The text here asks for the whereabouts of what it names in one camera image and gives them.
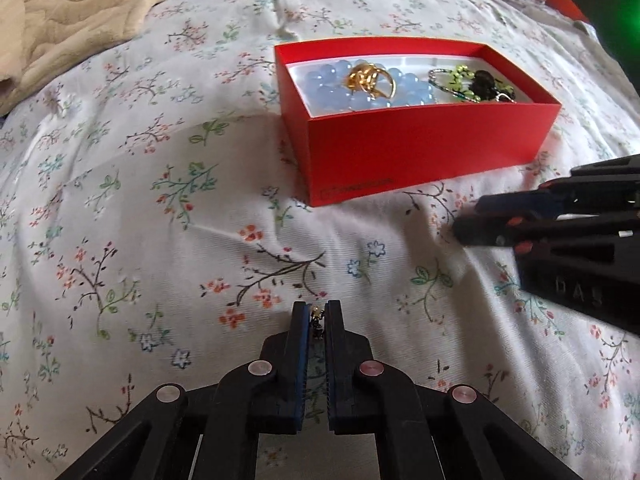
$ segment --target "metal pin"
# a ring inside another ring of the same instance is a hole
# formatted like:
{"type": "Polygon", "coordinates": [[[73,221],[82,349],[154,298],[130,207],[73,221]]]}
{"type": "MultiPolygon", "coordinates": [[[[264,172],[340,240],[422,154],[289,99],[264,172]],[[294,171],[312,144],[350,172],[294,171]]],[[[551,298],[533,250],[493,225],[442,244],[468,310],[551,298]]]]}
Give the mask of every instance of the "metal pin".
{"type": "Polygon", "coordinates": [[[180,397],[180,389],[172,384],[165,384],[156,392],[156,398],[160,402],[174,402],[180,397]]]}
{"type": "Polygon", "coordinates": [[[359,370],[361,374],[367,377],[377,377],[385,371],[385,366],[378,361],[363,361],[360,363],[359,370]]]}
{"type": "Polygon", "coordinates": [[[251,375],[267,375],[271,372],[271,370],[273,370],[273,366],[271,366],[270,362],[263,361],[261,359],[249,363],[249,366],[247,368],[251,375]]]}
{"type": "Polygon", "coordinates": [[[476,391],[469,386],[456,386],[451,395],[462,404],[471,404],[478,398],[476,391]]]}

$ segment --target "floral bedsheet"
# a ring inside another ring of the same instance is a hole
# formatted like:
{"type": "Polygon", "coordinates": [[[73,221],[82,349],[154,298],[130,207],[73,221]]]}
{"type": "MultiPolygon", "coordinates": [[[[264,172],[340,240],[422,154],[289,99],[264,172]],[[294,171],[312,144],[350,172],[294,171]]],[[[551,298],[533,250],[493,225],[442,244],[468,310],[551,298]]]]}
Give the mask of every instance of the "floral bedsheet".
{"type": "MultiPolygon", "coordinates": [[[[417,383],[473,384],[583,478],[636,478],[638,339],[450,232],[483,194],[640,152],[639,100],[582,29],[532,0],[169,0],[21,103],[0,130],[0,478],[55,478],[156,385],[217,382],[328,298],[417,383]],[[358,34],[485,41],[562,112],[526,166],[310,208],[273,46],[358,34]]],[[[377,477],[372,438],[326,429],[322,366],[258,478],[377,477]]]]}

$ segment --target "jewelry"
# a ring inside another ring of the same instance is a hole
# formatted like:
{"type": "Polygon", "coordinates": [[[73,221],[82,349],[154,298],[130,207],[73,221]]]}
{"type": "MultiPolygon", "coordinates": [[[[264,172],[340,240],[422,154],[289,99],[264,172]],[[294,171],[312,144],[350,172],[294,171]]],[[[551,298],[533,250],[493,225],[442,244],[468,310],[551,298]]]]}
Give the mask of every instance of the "jewelry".
{"type": "Polygon", "coordinates": [[[391,77],[391,74],[384,67],[380,68],[367,62],[353,67],[345,78],[344,85],[351,91],[365,91],[373,99],[378,97],[393,99],[394,95],[396,95],[396,81],[391,77]],[[388,95],[376,88],[379,75],[384,76],[391,85],[391,92],[388,95]]]}
{"type": "Polygon", "coordinates": [[[455,70],[447,68],[429,70],[429,83],[443,92],[472,103],[481,101],[516,102],[513,86],[495,78],[487,70],[472,72],[465,65],[458,65],[455,70]],[[439,73],[451,76],[448,85],[444,86],[438,83],[436,74],[439,73]],[[465,79],[469,81],[466,88],[463,87],[465,79]]]}
{"type": "Polygon", "coordinates": [[[436,103],[433,87],[417,75],[364,59],[323,64],[305,75],[302,89],[313,108],[327,112],[436,103]]]}

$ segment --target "light blue bead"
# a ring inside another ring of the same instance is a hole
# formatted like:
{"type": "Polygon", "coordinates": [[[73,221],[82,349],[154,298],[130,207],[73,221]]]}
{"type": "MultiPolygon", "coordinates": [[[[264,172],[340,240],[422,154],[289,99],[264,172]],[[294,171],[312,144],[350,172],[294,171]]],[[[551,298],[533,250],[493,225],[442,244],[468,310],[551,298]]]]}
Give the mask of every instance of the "light blue bead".
{"type": "Polygon", "coordinates": [[[433,96],[433,91],[419,89],[415,92],[415,95],[422,99],[426,105],[433,105],[436,102],[436,99],[433,96]]]}
{"type": "Polygon", "coordinates": [[[433,95],[433,86],[431,86],[426,81],[420,81],[418,85],[418,89],[415,91],[415,94],[420,96],[424,101],[424,104],[431,105],[436,102],[436,99],[433,95]]]}
{"type": "Polygon", "coordinates": [[[391,101],[384,97],[377,97],[371,100],[370,107],[372,109],[373,108],[391,108],[391,101]]]}
{"type": "Polygon", "coordinates": [[[371,97],[366,92],[355,92],[351,96],[351,110],[368,110],[371,103],[371,97]]]}
{"type": "Polygon", "coordinates": [[[424,101],[419,95],[409,94],[406,97],[406,106],[420,106],[424,104],[424,101]]]}
{"type": "Polygon", "coordinates": [[[400,79],[402,78],[402,71],[397,68],[390,68],[387,72],[389,72],[389,75],[394,79],[396,84],[400,82],[400,79]]]}
{"type": "Polygon", "coordinates": [[[312,70],[305,75],[305,81],[322,82],[322,74],[318,70],[312,70]]]}
{"type": "Polygon", "coordinates": [[[409,72],[408,74],[404,74],[402,76],[402,79],[400,81],[400,86],[404,87],[408,91],[413,90],[418,86],[419,81],[420,80],[418,79],[417,75],[409,72]]]}
{"type": "Polygon", "coordinates": [[[351,103],[351,90],[344,86],[337,86],[334,88],[332,94],[332,108],[333,110],[348,110],[351,103]]]}
{"type": "Polygon", "coordinates": [[[351,63],[349,63],[346,59],[341,59],[335,65],[335,75],[339,78],[344,78],[349,74],[349,71],[353,68],[351,63]]]}
{"type": "Polygon", "coordinates": [[[406,106],[406,97],[397,97],[393,100],[393,102],[391,103],[391,106],[393,108],[398,108],[401,106],[406,106]]]}
{"type": "Polygon", "coordinates": [[[380,90],[383,94],[391,94],[391,83],[385,77],[380,76],[376,82],[376,90],[380,90]]]}
{"type": "Polygon", "coordinates": [[[322,83],[318,80],[305,81],[302,83],[302,88],[310,99],[315,97],[316,92],[321,86],[322,83]]]}
{"type": "Polygon", "coordinates": [[[316,92],[314,104],[323,110],[332,110],[334,106],[334,89],[330,86],[321,86],[316,92]]]}
{"type": "Polygon", "coordinates": [[[407,92],[404,89],[404,87],[398,86],[396,87],[396,94],[394,95],[394,98],[391,100],[394,103],[395,106],[395,102],[405,99],[407,96],[407,92]]]}
{"type": "Polygon", "coordinates": [[[320,72],[321,76],[322,76],[322,82],[327,84],[327,83],[333,83],[337,77],[335,75],[335,67],[333,65],[330,64],[324,64],[322,65],[319,69],[318,72],[320,72]]]}

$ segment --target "flower print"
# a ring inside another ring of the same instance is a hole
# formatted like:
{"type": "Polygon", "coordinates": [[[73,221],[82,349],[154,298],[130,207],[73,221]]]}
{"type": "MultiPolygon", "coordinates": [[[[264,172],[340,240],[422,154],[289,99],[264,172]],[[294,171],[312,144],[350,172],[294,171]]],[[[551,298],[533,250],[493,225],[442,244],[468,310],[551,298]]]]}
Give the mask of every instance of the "flower print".
{"type": "Polygon", "coordinates": [[[295,207],[299,207],[300,209],[304,209],[305,211],[311,211],[311,208],[307,204],[305,204],[301,200],[298,200],[297,198],[293,199],[293,205],[295,207]]]}
{"type": "Polygon", "coordinates": [[[242,313],[236,314],[236,310],[234,308],[228,308],[225,312],[224,316],[220,316],[218,318],[220,324],[228,325],[229,328],[235,329],[238,327],[239,323],[242,323],[246,320],[246,316],[242,313]]]}
{"type": "Polygon", "coordinates": [[[268,447],[262,450],[261,460],[264,461],[267,467],[280,467],[283,466],[287,460],[287,455],[284,453],[281,447],[268,447]]]}
{"type": "Polygon", "coordinates": [[[151,334],[140,334],[140,348],[143,352],[152,352],[154,349],[154,337],[151,334]]]}
{"type": "Polygon", "coordinates": [[[396,298],[396,305],[398,306],[398,312],[404,312],[406,314],[411,314],[411,306],[412,304],[409,302],[409,296],[403,294],[399,298],[396,298]]]}
{"type": "Polygon", "coordinates": [[[467,201],[468,201],[468,198],[466,196],[460,195],[460,193],[456,193],[456,201],[455,201],[456,209],[462,209],[467,201]]]}
{"type": "Polygon", "coordinates": [[[130,292],[129,303],[132,305],[135,305],[140,299],[140,297],[142,297],[142,293],[134,287],[130,292]]]}
{"type": "Polygon", "coordinates": [[[65,444],[58,444],[58,447],[53,451],[50,450],[48,447],[46,447],[45,449],[42,450],[41,455],[44,458],[44,460],[49,462],[51,465],[55,466],[54,461],[61,457],[65,457],[67,451],[68,451],[68,448],[66,447],[65,444]]]}
{"type": "Polygon", "coordinates": [[[347,274],[350,274],[354,278],[362,277],[362,272],[360,271],[360,260],[349,260],[349,263],[347,263],[347,274]]]}
{"type": "Polygon", "coordinates": [[[571,444],[569,443],[568,440],[565,440],[560,445],[560,449],[558,450],[558,452],[560,453],[560,456],[567,456],[567,455],[569,455],[569,451],[570,450],[571,450],[571,444]]]}
{"type": "Polygon", "coordinates": [[[278,194],[279,189],[280,188],[274,186],[265,187],[262,189],[262,196],[273,198],[278,194]]]}
{"type": "Polygon", "coordinates": [[[600,327],[595,326],[595,325],[591,325],[591,335],[594,336],[594,338],[596,339],[600,339],[600,336],[602,335],[602,330],[600,329],[600,327]]]}
{"type": "Polygon", "coordinates": [[[575,456],[581,455],[583,451],[584,451],[584,439],[578,440],[575,443],[574,455],[575,456]]]}
{"type": "Polygon", "coordinates": [[[207,288],[218,294],[227,288],[231,288],[231,285],[225,283],[222,278],[218,278],[215,281],[207,283],[207,288]]]}
{"type": "Polygon", "coordinates": [[[78,252],[76,253],[76,256],[74,256],[74,259],[81,262],[84,259],[85,254],[86,251],[82,247],[78,247],[78,252]]]}
{"type": "Polygon", "coordinates": [[[245,242],[254,242],[256,240],[262,240],[262,231],[257,231],[255,225],[249,224],[244,229],[240,229],[238,234],[244,238],[245,242]]]}
{"type": "Polygon", "coordinates": [[[596,386],[598,386],[598,384],[600,384],[600,378],[597,374],[593,374],[593,376],[589,378],[588,383],[591,388],[595,388],[596,386]]]}
{"type": "Polygon", "coordinates": [[[172,166],[167,166],[162,174],[162,179],[156,180],[151,189],[161,189],[166,187],[170,192],[162,193],[156,203],[164,204],[164,214],[171,214],[174,219],[180,220],[183,229],[187,229],[191,223],[190,212],[193,210],[193,203],[190,202],[190,195],[198,191],[211,191],[216,189],[217,179],[211,176],[211,171],[217,166],[214,164],[206,169],[203,162],[190,162],[188,166],[189,178],[183,180],[182,177],[172,177],[172,166]]]}
{"type": "Polygon", "coordinates": [[[371,256],[375,256],[376,258],[379,258],[380,256],[384,256],[386,254],[385,245],[377,240],[369,242],[367,244],[367,249],[369,250],[369,254],[371,256]]]}
{"type": "Polygon", "coordinates": [[[191,360],[189,359],[190,354],[191,351],[178,348],[171,357],[171,364],[180,368],[180,370],[184,370],[191,364],[191,360]]]}
{"type": "Polygon", "coordinates": [[[258,294],[254,294],[254,300],[262,303],[263,308],[271,308],[275,303],[281,303],[279,296],[271,293],[271,289],[261,288],[258,294]]]}

